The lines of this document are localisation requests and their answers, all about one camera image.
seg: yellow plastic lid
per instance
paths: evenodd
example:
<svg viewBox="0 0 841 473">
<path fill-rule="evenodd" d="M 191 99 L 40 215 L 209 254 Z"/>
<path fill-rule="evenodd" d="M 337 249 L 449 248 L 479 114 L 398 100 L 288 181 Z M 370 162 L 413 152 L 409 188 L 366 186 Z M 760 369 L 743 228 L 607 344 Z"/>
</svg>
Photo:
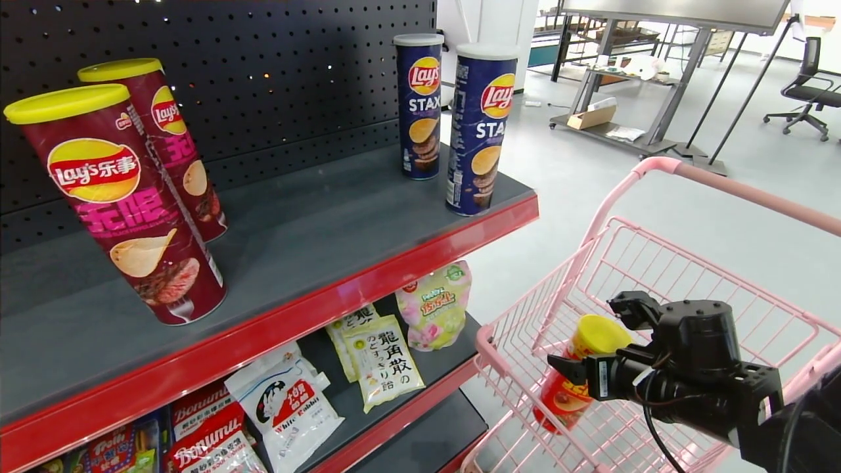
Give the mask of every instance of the yellow plastic lid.
<svg viewBox="0 0 841 473">
<path fill-rule="evenodd" d="M 88 85 L 24 98 L 3 109 L 3 114 L 16 125 L 32 125 L 84 115 L 128 99 L 125 85 Z"/>
<path fill-rule="evenodd" d="M 578 333 L 593 353 L 613 353 L 633 343 L 627 329 L 612 319 L 587 314 L 579 319 Z"/>
<path fill-rule="evenodd" d="M 88 66 L 79 69 L 76 74 L 82 82 L 107 82 L 142 76 L 161 70 L 163 70 L 161 62 L 154 57 L 139 57 Z"/>
</svg>

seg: black metal stand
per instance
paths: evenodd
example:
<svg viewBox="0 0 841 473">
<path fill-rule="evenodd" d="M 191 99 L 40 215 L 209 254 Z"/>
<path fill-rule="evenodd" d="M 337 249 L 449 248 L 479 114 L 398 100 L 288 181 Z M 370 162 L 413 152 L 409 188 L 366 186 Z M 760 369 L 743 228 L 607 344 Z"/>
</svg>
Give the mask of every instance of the black metal stand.
<svg viewBox="0 0 841 473">
<path fill-rule="evenodd" d="M 750 92 L 748 92 L 748 97 L 745 98 L 744 102 L 742 102 L 742 107 L 736 113 L 736 116 L 733 118 L 733 121 L 730 123 L 730 126 L 727 128 L 727 133 L 724 134 L 724 137 L 718 143 L 718 147 L 712 153 L 712 156 L 710 157 L 710 161 L 707 162 L 706 165 L 702 166 L 702 167 L 707 167 L 707 168 L 709 168 L 709 170 L 711 170 L 715 173 L 716 171 L 715 171 L 714 165 L 718 164 L 719 167 L 721 166 L 721 162 L 718 162 L 718 163 L 716 162 L 716 159 L 718 158 L 718 154 L 722 151 L 722 148 L 724 147 L 724 143 L 727 142 L 727 138 L 729 138 L 730 134 L 733 133 L 733 129 L 736 128 L 736 124 L 738 123 L 739 119 L 742 118 L 742 113 L 744 113 L 744 110 L 748 107 L 748 104 L 750 103 L 750 99 L 754 96 L 754 93 L 756 92 L 756 89 L 759 87 L 759 83 L 762 82 L 762 78 L 765 77 L 765 73 L 768 71 L 768 68 L 771 66 L 771 62 L 774 60 L 774 57 L 777 55 L 777 51 L 780 49 L 780 45 L 782 45 L 782 42 L 785 39 L 785 36 L 788 35 L 788 30 L 791 28 L 791 26 L 796 21 L 799 20 L 799 18 L 800 18 L 799 15 L 791 15 L 791 18 L 789 18 L 788 21 L 785 22 L 785 28 L 783 28 L 783 34 L 780 35 L 780 39 L 777 40 L 777 44 L 774 45 L 774 49 L 771 51 L 771 54 L 768 57 L 768 60 L 765 62 L 765 65 L 762 67 L 762 71 L 760 71 L 759 76 L 756 77 L 756 80 L 754 81 L 754 86 L 751 87 Z"/>
<path fill-rule="evenodd" d="M 747 34 L 742 36 L 742 39 L 739 41 L 736 50 L 733 52 L 733 57 L 730 58 L 730 62 L 727 64 L 727 69 L 724 70 L 724 75 L 722 79 L 718 81 L 718 86 L 716 87 L 716 91 L 712 93 L 712 97 L 710 97 L 710 102 L 706 105 L 706 109 L 704 113 L 701 115 L 701 119 L 698 120 L 698 124 L 695 125 L 695 130 L 692 131 L 692 136 L 690 136 L 689 141 L 686 143 L 678 143 L 677 146 L 674 147 L 674 152 L 678 153 L 682 157 L 686 157 L 692 159 L 693 162 L 698 160 L 698 162 L 694 162 L 697 166 L 699 163 L 702 166 L 706 164 L 701 161 L 701 158 L 706 158 L 709 156 L 708 153 L 704 152 L 702 149 L 698 148 L 697 146 L 692 145 L 692 141 L 695 140 L 696 136 L 698 136 L 698 131 L 701 129 L 701 126 L 704 125 L 704 120 L 706 120 L 706 116 L 710 113 L 712 109 L 712 105 L 716 102 L 716 98 L 718 98 L 718 94 L 722 91 L 722 87 L 724 86 L 724 81 L 727 80 L 727 76 L 730 75 L 730 71 L 733 69 L 733 64 L 736 63 L 736 58 L 738 57 L 739 52 L 742 51 L 742 46 L 744 46 L 745 39 L 748 38 Z M 727 171 L 725 170 L 723 163 L 719 162 L 717 169 L 713 171 L 716 174 L 721 174 L 722 176 L 727 175 Z"/>
</svg>

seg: lay's chip can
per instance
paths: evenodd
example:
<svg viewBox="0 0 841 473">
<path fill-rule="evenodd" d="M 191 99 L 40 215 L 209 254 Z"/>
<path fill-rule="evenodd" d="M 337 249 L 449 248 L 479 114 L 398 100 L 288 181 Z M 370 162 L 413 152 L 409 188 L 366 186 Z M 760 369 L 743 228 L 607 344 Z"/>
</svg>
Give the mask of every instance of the lay's chip can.
<svg viewBox="0 0 841 473">
<path fill-rule="evenodd" d="M 222 303 L 222 276 L 154 157 L 125 86 L 44 93 L 3 113 L 158 320 L 195 322 Z"/>
<path fill-rule="evenodd" d="M 519 51 L 482 43 L 460 45 L 456 51 L 447 207 L 467 216 L 490 207 Z"/>
<path fill-rule="evenodd" d="M 131 93 L 157 157 L 187 207 L 201 237 L 209 242 L 228 229 L 219 196 L 198 159 L 193 138 L 172 96 L 161 62 L 154 58 L 127 59 L 85 67 L 82 82 L 116 82 Z"/>
<path fill-rule="evenodd" d="M 438 175 L 441 151 L 441 45 L 444 36 L 397 35 L 400 153 L 403 174 Z"/>
</svg>

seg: shopping basket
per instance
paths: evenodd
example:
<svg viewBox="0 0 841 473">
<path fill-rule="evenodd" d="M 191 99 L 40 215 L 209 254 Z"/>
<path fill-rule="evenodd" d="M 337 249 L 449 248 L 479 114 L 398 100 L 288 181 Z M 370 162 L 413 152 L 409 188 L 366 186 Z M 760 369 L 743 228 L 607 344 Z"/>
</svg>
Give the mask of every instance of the shopping basket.
<svg viewBox="0 0 841 473">
<path fill-rule="evenodd" d="M 650 157 L 613 189 L 580 248 L 496 321 L 479 331 L 481 379 L 510 409 L 468 455 L 463 471 L 483 471 L 477 455 L 493 450 L 486 473 L 672 471 L 643 421 L 626 401 L 596 402 L 572 432 L 540 401 L 547 353 L 558 354 L 587 313 L 612 314 L 606 301 L 644 290 L 658 302 L 724 300 L 733 307 L 742 357 L 776 366 L 784 397 L 803 394 L 841 361 L 841 330 L 767 293 L 640 226 L 607 214 L 649 171 L 659 170 L 749 200 L 841 237 L 841 221 L 668 157 Z M 636 333 L 645 343 L 646 333 Z M 563 435 L 532 415 L 541 409 Z M 687 471 L 711 470 L 730 447 L 690 428 L 657 423 L 661 438 Z"/>
</svg>

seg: cart handle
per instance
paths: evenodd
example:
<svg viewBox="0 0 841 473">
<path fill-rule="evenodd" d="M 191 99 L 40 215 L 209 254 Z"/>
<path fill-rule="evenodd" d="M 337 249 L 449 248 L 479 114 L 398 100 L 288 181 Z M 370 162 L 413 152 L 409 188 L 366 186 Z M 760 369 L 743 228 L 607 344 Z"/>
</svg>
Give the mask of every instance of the cart handle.
<svg viewBox="0 0 841 473">
<path fill-rule="evenodd" d="M 814 226 L 824 231 L 832 233 L 836 237 L 841 237 L 841 220 L 824 214 L 814 209 L 810 209 L 805 205 L 796 204 L 790 200 L 777 197 L 776 195 L 768 194 L 763 190 L 759 190 L 748 186 L 747 184 L 738 183 L 728 178 L 724 178 L 717 174 L 704 171 L 697 167 L 685 164 L 680 160 L 672 157 L 655 156 L 647 157 L 640 162 L 631 173 L 627 175 L 601 202 L 599 209 L 596 211 L 587 233 L 584 235 L 584 240 L 581 246 L 595 238 L 605 224 L 607 213 L 616 201 L 622 197 L 638 180 L 642 179 L 649 171 L 662 171 L 667 174 L 674 174 L 687 178 L 690 181 L 704 184 L 713 189 L 721 190 L 730 195 L 735 195 L 747 201 L 753 202 L 757 205 L 762 205 L 766 209 L 773 210 L 783 215 L 799 220 L 805 224 Z"/>
</svg>

